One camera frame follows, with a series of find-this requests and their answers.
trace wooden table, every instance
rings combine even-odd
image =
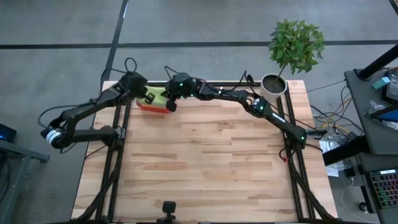
[[[289,81],[289,87],[295,117],[314,126],[304,82]],[[168,115],[133,104],[113,221],[155,222],[164,216],[165,200],[176,201],[182,222],[297,221],[288,167],[278,157],[284,148],[279,129],[230,101],[177,104]],[[113,115],[114,108],[98,112],[95,128],[111,125]],[[90,143],[87,153],[100,146]],[[336,217],[321,152],[307,147],[303,156],[311,190]],[[72,218],[98,193],[105,158],[104,149],[85,161]],[[302,192],[300,197],[308,217]]]

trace floor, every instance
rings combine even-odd
[[[137,71],[150,80],[166,79],[164,65],[207,80],[235,80],[244,70],[260,79],[279,70],[262,44],[188,48],[127,45],[115,52],[117,42],[263,42],[270,41],[277,21],[305,19],[320,26],[325,34],[328,45],[324,60],[311,72],[294,76],[286,72],[284,77],[305,80],[311,90],[343,80],[346,70],[365,67],[396,44],[398,36],[398,30],[391,29],[398,26],[397,14],[388,0],[131,0],[126,10],[122,5],[123,0],[0,0],[0,123],[18,130],[19,145],[51,155],[48,164],[32,164],[14,223],[70,218],[87,144],[59,154],[40,137],[37,116],[50,106],[95,97],[107,63],[124,69],[124,59],[134,57]],[[123,21],[121,30],[116,29],[118,20]],[[57,49],[48,49],[48,44]],[[110,80],[119,77],[110,74]],[[312,91],[308,94],[310,102],[324,112],[334,111],[343,87],[340,83]],[[59,112],[46,114],[45,123]],[[359,124],[353,105],[345,115]],[[79,125],[88,128],[92,122],[89,117]],[[351,126],[347,128],[358,133]],[[344,177],[330,181],[339,217],[361,222],[340,202],[342,191],[351,181]],[[361,201],[358,187],[346,191],[344,203],[352,213],[377,221],[377,216],[358,210]]]

